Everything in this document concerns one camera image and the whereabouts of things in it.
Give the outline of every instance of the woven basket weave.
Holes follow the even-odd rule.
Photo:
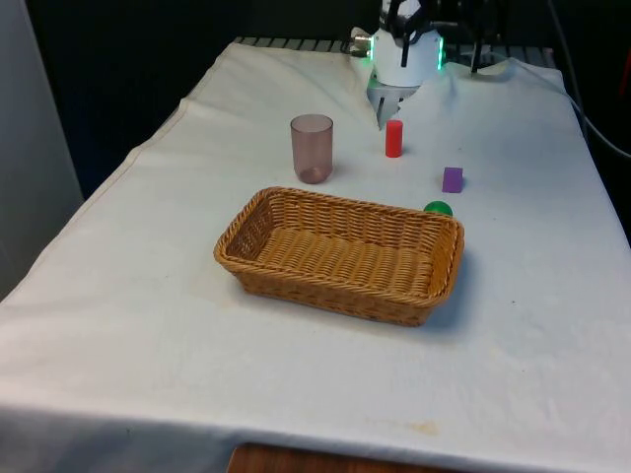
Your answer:
[[[446,215],[271,187],[214,254],[249,293],[415,326],[449,297],[463,248]]]

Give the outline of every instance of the green ball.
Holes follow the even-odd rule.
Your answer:
[[[454,214],[452,208],[442,200],[435,200],[434,202],[430,202],[425,206],[424,210],[425,212],[438,212],[439,214],[445,214],[449,216],[452,216]]]

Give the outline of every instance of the plastic cup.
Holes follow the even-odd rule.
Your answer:
[[[333,120],[300,115],[291,122],[294,171],[305,184],[324,182],[333,170]]]

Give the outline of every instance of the purple cube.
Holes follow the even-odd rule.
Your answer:
[[[462,168],[445,168],[443,173],[443,192],[460,194],[463,186]]]

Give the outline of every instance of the table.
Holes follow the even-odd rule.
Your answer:
[[[2,467],[222,471],[265,442],[627,471],[629,247],[567,99],[514,65],[450,65],[401,104],[405,154],[388,160],[370,74],[341,54],[224,52],[0,305]],[[317,190],[444,199],[463,222],[454,294],[425,326],[248,296],[213,261],[255,191],[308,188],[288,131],[305,112],[335,122]],[[462,194],[441,193],[446,166],[464,168]]]
[[[449,473],[448,470],[424,466],[401,465],[330,455],[314,451],[293,450],[268,445],[243,445],[236,448],[227,473]]]

